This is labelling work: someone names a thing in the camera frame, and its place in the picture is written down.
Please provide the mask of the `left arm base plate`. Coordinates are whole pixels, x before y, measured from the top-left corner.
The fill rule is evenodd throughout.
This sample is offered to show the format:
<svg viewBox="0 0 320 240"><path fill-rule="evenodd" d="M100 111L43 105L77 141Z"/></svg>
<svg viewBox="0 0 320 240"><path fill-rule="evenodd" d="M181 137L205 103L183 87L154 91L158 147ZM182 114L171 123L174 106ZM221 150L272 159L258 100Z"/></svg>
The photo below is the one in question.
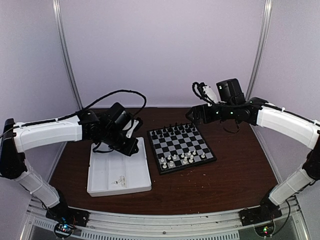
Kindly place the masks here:
<svg viewBox="0 0 320 240"><path fill-rule="evenodd" d="M56 222L68 224L71 226L86 227L90 213L86 210L70 208L66 216L57 217L52 211L47 211L45 217Z"/></svg>

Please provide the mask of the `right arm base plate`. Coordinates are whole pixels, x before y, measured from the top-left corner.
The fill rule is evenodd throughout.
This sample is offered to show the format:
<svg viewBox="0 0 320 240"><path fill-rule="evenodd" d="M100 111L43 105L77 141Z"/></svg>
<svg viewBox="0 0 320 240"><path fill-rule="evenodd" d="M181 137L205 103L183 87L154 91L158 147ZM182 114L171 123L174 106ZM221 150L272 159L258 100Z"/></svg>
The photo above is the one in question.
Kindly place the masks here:
<svg viewBox="0 0 320 240"><path fill-rule="evenodd" d="M275 218L281 217L283 214L281 210L276 209L269 212L263 209L261 206L254 208L245 208L239 211L239 218L243 226L255 225L267 221L271 221Z"/></svg>

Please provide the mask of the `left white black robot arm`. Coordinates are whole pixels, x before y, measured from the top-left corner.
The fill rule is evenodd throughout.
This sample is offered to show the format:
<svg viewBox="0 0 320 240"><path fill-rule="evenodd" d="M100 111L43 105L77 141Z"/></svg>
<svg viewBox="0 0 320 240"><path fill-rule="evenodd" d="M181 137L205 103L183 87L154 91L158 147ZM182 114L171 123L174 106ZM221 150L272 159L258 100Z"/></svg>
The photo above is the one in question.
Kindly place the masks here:
<svg viewBox="0 0 320 240"><path fill-rule="evenodd" d="M72 218L62 192L50 185L38 164L53 161L53 151L67 142L92 141L96 146L106 144L111 151L131 156L139 151L133 133L142 120L127 111L120 103L94 113L82 109L73 114L34 122L16 122L8 118L0 136L0 175L13 180L42 201L47 211L61 222Z"/></svg>

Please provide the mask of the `white chess piece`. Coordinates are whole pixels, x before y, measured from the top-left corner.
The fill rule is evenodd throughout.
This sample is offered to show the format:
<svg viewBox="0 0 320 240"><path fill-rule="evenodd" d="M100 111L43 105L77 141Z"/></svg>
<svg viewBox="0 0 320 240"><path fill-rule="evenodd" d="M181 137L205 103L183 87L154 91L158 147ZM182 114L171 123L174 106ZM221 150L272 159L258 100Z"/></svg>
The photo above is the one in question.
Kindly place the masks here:
<svg viewBox="0 0 320 240"><path fill-rule="evenodd" d="M188 164L188 157L187 156L185 156L184 158L183 158L183 161L182 161L182 163L184 164L184 165L186 165L186 164Z"/></svg>

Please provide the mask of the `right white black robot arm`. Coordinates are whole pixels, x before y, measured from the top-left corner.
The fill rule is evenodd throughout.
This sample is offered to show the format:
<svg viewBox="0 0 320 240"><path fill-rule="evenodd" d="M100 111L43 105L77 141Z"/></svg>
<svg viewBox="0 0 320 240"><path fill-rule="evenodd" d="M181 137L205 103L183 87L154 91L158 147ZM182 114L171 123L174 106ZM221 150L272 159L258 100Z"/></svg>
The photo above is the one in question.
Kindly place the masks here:
<svg viewBox="0 0 320 240"><path fill-rule="evenodd" d="M204 104L186 114L191 122L215 121L248 123L267 154L274 173L283 174L256 210L259 220L268 220L290 197L301 193L320 179L320 123L279 107L268 100L247 99L236 78L216 84L218 92L204 82L193 82L191 89Z"/></svg>

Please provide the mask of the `white plastic compartment tray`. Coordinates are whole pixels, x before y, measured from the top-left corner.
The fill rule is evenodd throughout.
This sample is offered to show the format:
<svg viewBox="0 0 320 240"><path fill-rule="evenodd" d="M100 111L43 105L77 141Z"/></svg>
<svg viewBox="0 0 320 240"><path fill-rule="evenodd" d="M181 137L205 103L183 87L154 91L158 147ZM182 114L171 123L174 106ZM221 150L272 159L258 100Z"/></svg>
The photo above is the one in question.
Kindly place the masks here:
<svg viewBox="0 0 320 240"><path fill-rule="evenodd" d="M138 138L138 153L132 156L117 151L90 152L87 193L104 197L147 192L152 189L145 141Z"/></svg>

